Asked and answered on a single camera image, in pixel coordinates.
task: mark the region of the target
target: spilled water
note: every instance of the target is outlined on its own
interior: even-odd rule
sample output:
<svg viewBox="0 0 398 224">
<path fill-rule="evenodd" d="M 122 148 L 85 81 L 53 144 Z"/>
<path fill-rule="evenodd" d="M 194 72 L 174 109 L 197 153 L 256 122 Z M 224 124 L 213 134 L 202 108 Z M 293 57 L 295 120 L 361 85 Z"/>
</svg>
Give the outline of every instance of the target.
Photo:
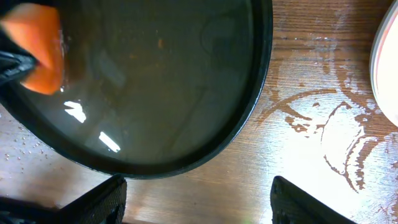
<svg viewBox="0 0 398 224">
<path fill-rule="evenodd" d="M 246 1 L 57 1 L 66 85 L 24 91 L 89 150 L 170 162 L 209 141 L 237 107 L 251 61 Z"/>
</svg>

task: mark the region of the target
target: tabletop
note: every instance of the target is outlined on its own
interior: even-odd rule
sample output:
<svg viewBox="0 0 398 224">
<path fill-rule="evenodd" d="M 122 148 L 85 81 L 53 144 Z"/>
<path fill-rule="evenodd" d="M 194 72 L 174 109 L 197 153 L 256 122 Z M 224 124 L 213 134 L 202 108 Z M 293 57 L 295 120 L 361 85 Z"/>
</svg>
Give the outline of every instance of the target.
<svg viewBox="0 0 398 224">
<path fill-rule="evenodd" d="M 266 84 L 238 137 L 205 165 L 128 180 L 127 223 L 270 223 L 276 175 L 358 223 L 398 223 L 398 128 L 369 55 L 392 0 L 274 0 Z M 49 149 L 0 107 L 0 196 L 63 207 L 108 178 Z"/>
</svg>

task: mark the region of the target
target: wooden surface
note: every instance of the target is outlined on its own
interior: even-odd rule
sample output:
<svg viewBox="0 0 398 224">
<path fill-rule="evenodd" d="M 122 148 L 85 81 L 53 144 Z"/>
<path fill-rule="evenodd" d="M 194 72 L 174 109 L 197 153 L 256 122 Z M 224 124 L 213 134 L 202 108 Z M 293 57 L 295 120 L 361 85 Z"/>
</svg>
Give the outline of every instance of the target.
<svg viewBox="0 0 398 224">
<path fill-rule="evenodd" d="M 269 74 L 242 133 L 189 173 L 129 180 L 125 221 L 270 223 L 272 179 L 283 175 L 358 223 L 398 223 L 398 128 L 377 107 L 368 72 L 390 4 L 275 0 Z M 35 146 L 0 113 L 0 195 L 62 207 L 107 179 Z"/>
</svg>

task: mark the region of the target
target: wooden table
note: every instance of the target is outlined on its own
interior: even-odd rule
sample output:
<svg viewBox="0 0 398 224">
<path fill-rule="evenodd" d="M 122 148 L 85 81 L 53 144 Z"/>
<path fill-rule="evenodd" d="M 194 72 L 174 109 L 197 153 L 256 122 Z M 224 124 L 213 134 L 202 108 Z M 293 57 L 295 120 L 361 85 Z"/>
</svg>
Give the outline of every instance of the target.
<svg viewBox="0 0 398 224">
<path fill-rule="evenodd" d="M 241 134 L 189 173 L 129 180 L 125 221 L 270 223 L 271 183 L 283 175 L 358 223 L 398 223 L 398 128 L 368 69 L 391 2 L 275 0 L 266 85 Z M 0 195 L 62 207 L 108 178 L 0 113 Z"/>
</svg>

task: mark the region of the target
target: orange cloth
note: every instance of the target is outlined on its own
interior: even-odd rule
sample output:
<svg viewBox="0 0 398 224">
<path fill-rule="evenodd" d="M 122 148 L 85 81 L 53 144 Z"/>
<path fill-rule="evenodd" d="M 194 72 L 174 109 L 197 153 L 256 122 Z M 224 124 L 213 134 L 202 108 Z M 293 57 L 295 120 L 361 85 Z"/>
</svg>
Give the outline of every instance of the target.
<svg viewBox="0 0 398 224">
<path fill-rule="evenodd" d="M 46 95 L 58 91 L 64 69 L 58 11 L 49 6 L 24 3 L 11 10 L 0 25 L 17 45 L 39 61 L 21 84 Z"/>
</svg>

